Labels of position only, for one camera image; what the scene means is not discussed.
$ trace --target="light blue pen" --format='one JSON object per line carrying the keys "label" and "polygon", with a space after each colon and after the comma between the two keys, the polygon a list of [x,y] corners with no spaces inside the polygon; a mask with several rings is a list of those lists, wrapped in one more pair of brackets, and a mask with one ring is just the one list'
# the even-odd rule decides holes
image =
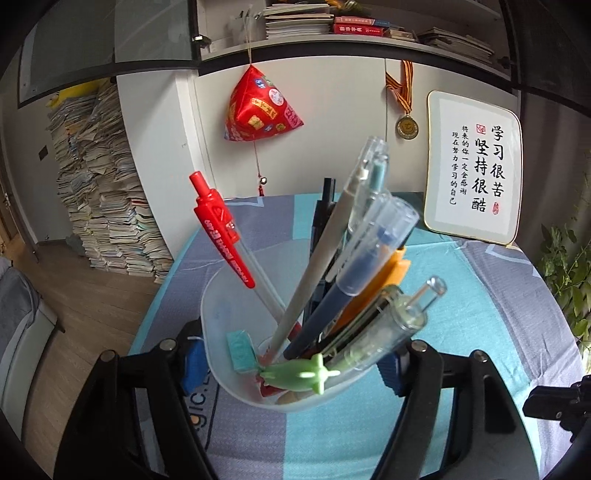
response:
{"label": "light blue pen", "polygon": [[418,222],[407,202],[389,193],[378,196],[362,224],[326,278],[336,280],[298,336],[283,352],[287,360],[300,356],[326,326],[367,286]]}

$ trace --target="bookshelf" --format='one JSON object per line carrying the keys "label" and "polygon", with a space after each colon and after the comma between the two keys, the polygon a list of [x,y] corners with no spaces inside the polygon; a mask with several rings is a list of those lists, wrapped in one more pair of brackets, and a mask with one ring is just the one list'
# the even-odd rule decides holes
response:
{"label": "bookshelf", "polygon": [[[199,33],[209,37],[212,41],[211,46],[201,50],[204,61],[244,50],[245,46],[243,44],[235,45],[233,41],[229,28],[230,19],[238,16],[241,11],[246,12],[249,7],[254,14],[273,3],[273,0],[196,1]],[[509,57],[508,41],[499,0],[362,0],[361,3],[371,10],[374,18],[387,20],[391,24],[400,25],[408,31],[421,33],[436,27],[458,35],[471,35],[487,42],[495,51],[491,58],[492,65],[448,52],[442,48],[392,38],[356,35],[311,35],[309,38],[295,36],[283,37],[280,40],[265,40],[263,18],[259,19],[255,24],[255,41],[252,45],[257,48],[280,44],[329,42],[334,40],[367,44],[377,43],[451,58],[487,72],[495,73],[503,78],[509,75],[509,70],[505,70],[498,62],[503,57]]]}
{"label": "bookshelf", "polygon": [[[494,75],[499,76],[504,80],[511,80],[510,76],[507,73],[500,72],[497,69],[494,69],[490,65],[486,65],[484,63],[478,62],[477,60],[472,60],[468,57],[463,55],[458,55],[456,53],[452,53],[446,50],[442,50],[436,47],[430,47],[428,45],[422,45],[420,43],[412,43],[403,40],[396,40],[394,38],[383,38],[383,37],[369,37],[365,35],[302,35],[302,36],[293,36],[293,37],[286,37],[281,38],[278,40],[261,40],[257,42],[253,42],[251,44],[253,49],[262,48],[262,47],[271,47],[281,44],[293,44],[293,43],[318,43],[318,42],[351,42],[351,43],[362,43],[362,44],[382,44],[382,45],[392,45],[396,47],[408,48],[410,50],[417,50],[423,51],[426,53],[431,53],[435,55],[439,55],[442,57],[447,57],[453,60],[461,61],[468,65],[472,65],[477,67],[481,70],[484,70],[488,73],[493,73]],[[246,45],[237,45],[234,47],[225,48],[223,50],[218,50],[213,53],[204,53],[202,58],[204,61],[219,58],[225,55],[231,55],[233,53],[241,52],[246,50]]]}

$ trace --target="gray pen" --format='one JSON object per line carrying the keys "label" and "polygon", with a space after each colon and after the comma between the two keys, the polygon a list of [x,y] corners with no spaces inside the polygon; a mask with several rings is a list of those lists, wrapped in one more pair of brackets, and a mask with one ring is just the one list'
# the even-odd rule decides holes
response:
{"label": "gray pen", "polygon": [[353,208],[359,183],[368,178],[368,164],[373,159],[374,152],[384,144],[385,142],[381,138],[368,138],[359,155],[357,165],[345,184],[339,201],[336,203],[326,223],[326,227],[324,227],[324,231],[318,240],[318,244],[310,256],[308,266],[295,289],[295,293],[285,309],[285,315],[271,338],[267,352],[261,360],[263,365],[268,365],[275,359],[281,345],[287,339],[287,335],[296,324],[300,313],[304,310],[306,303],[314,292],[316,285],[318,285],[318,282],[326,272],[330,261],[342,241],[343,234],[347,230],[349,216]]}

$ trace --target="wooden floor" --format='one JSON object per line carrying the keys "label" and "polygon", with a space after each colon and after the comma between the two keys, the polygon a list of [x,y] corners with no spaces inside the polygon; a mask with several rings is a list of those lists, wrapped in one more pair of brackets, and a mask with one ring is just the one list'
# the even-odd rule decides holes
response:
{"label": "wooden floor", "polygon": [[36,263],[19,237],[5,253],[66,330],[56,331],[45,349],[23,428],[25,447],[51,476],[61,435],[92,365],[103,350],[127,353],[158,285],[151,278],[91,268],[66,244],[40,247],[38,255]]}

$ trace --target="pile of textbooks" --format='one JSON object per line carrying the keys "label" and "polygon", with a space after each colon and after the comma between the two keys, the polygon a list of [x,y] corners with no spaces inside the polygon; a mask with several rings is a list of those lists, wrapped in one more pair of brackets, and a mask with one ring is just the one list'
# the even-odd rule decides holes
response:
{"label": "pile of textbooks", "polygon": [[465,57],[492,64],[491,57],[495,51],[491,46],[470,35],[462,36],[441,28],[432,28],[418,35],[418,39],[425,45],[442,48]]}
{"label": "pile of textbooks", "polygon": [[66,99],[49,118],[58,195],[90,265],[162,283],[173,259],[135,169],[117,87]]}
{"label": "pile of textbooks", "polygon": [[273,4],[266,7],[262,14],[267,38],[327,34],[334,18],[329,11],[330,5],[326,3]]}

